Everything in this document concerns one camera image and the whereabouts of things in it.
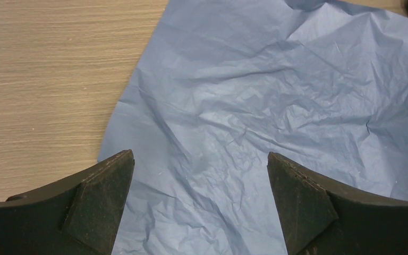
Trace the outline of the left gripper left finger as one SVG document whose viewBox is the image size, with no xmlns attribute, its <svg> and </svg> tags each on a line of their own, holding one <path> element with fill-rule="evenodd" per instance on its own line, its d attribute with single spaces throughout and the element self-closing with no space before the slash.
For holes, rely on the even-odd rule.
<svg viewBox="0 0 408 255">
<path fill-rule="evenodd" d="M 123 150 L 0 202 L 0 254 L 111 254 L 134 165 Z"/>
</svg>

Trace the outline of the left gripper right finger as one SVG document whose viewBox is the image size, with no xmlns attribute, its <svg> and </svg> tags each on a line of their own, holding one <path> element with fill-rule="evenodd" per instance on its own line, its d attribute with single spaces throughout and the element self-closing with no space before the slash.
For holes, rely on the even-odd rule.
<svg viewBox="0 0 408 255">
<path fill-rule="evenodd" d="M 408 254 L 408 201 L 354 188 L 275 152 L 267 169 L 288 254 Z"/>
</svg>

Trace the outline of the dark blue wrapping paper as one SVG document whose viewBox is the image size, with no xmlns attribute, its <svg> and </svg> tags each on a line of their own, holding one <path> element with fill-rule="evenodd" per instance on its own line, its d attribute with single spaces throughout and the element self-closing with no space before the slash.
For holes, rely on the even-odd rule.
<svg viewBox="0 0 408 255">
<path fill-rule="evenodd" d="M 135 170 L 113 254 L 285 254 L 269 152 L 408 200 L 408 18 L 341 1 L 170 1 L 98 159 Z"/>
</svg>

